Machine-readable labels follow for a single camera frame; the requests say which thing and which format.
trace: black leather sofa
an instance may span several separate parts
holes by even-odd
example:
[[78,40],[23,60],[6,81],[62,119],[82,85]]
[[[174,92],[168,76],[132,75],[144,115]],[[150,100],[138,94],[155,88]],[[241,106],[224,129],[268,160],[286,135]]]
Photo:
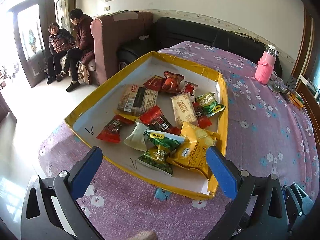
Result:
[[[128,65],[149,51],[174,46],[183,41],[193,41],[204,45],[223,49],[242,56],[254,63],[260,60],[265,45],[251,38],[243,37],[213,26],[200,23],[161,17],[152,26],[150,37],[145,40],[136,39],[123,44],[118,52],[120,68]],[[277,58],[275,72],[282,76],[282,68]]]

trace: bed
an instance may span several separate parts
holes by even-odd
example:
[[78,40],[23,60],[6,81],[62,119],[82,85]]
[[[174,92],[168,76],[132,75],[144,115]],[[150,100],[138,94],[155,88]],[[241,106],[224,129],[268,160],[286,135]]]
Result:
[[[221,72],[228,86],[229,122],[226,158],[254,176],[275,173],[281,185],[296,182],[315,200],[319,161],[312,124],[298,110],[254,78],[256,65],[243,57],[194,42],[160,52],[201,63]],[[70,169],[89,148],[66,124],[39,149],[48,176]],[[230,199],[220,188],[211,200],[196,201],[155,188],[107,161],[78,204],[105,239],[154,230],[159,239],[203,239],[225,211]],[[252,198],[248,212],[253,208]]]

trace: yellow tape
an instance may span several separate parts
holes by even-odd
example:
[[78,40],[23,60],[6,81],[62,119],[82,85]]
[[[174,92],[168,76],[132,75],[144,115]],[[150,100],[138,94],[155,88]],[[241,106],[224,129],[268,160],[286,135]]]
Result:
[[[100,87],[98,87],[95,91],[93,91],[90,95],[88,95],[71,113],[69,116],[65,118],[66,124],[71,128],[71,130],[88,146],[92,147],[90,144],[88,144],[83,138],[81,138],[76,131],[73,129],[73,125],[76,122],[76,120],[88,109],[90,109],[93,105],[95,105],[106,93],[108,93],[113,87],[115,87],[117,84],[121,82],[126,76],[128,76],[132,71],[134,71],[137,67],[139,67],[143,62],[145,62],[148,58],[155,57],[159,60],[162,60],[164,62],[168,62],[170,64],[177,65],[179,67],[188,69],[190,71],[193,71],[194,73],[197,73],[199,75],[205,76],[211,80],[217,81],[220,86],[220,103],[225,105],[224,111],[219,116],[219,124],[218,124],[218,133],[221,135],[220,140],[217,141],[217,148],[222,152],[222,154],[225,156],[226,154],[226,148],[227,148],[227,136],[228,136],[228,94],[227,94],[227,87],[223,80],[222,75],[206,66],[203,66],[201,64],[188,61],[182,58],[178,58],[172,55],[168,54],[162,54],[158,52],[151,51],[142,57],[138,58],[136,61],[129,64],[127,67],[125,67],[123,70],[119,71],[117,74],[115,74],[113,77],[108,79],[106,82],[104,82]],[[183,195],[192,199],[197,200],[204,200],[208,198],[214,197],[218,182],[214,176],[212,176],[208,183],[208,191],[210,191],[209,195],[193,192],[177,187],[172,187],[163,183],[160,183],[158,181],[154,181],[151,179],[147,179],[134,171],[131,171],[127,169],[126,167],[123,167],[119,165],[118,163],[113,162],[108,157],[103,156],[108,162],[114,164],[121,170],[126,171],[127,173],[138,177],[140,179],[143,179],[144,181],[153,184],[157,187],[163,188],[165,190],[177,193],[179,195]]]

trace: green snack bag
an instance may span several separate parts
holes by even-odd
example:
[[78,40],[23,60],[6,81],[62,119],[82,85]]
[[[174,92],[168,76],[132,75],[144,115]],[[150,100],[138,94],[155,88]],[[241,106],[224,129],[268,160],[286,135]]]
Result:
[[196,101],[199,103],[200,107],[207,117],[210,117],[225,108],[224,105],[218,104],[213,96],[214,93],[209,92],[202,96],[196,97]]
[[138,162],[156,171],[163,172],[165,175],[168,175],[171,177],[172,176],[171,165],[166,161],[159,161],[156,158],[157,152],[158,152],[158,147],[153,147],[149,149],[138,158]]
[[157,146],[158,150],[155,156],[159,161],[164,161],[170,152],[184,142],[184,137],[162,131],[147,130],[146,135]]

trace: floor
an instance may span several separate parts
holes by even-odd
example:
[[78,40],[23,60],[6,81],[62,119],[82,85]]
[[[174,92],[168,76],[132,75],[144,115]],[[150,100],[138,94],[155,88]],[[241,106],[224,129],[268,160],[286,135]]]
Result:
[[70,82],[70,77],[50,85],[43,80],[30,88],[24,73],[18,73],[13,83],[6,80],[6,87],[1,90],[17,122],[9,114],[0,123],[0,217],[17,238],[29,179],[36,173],[47,177],[39,165],[39,145],[97,88],[82,84],[68,93]]

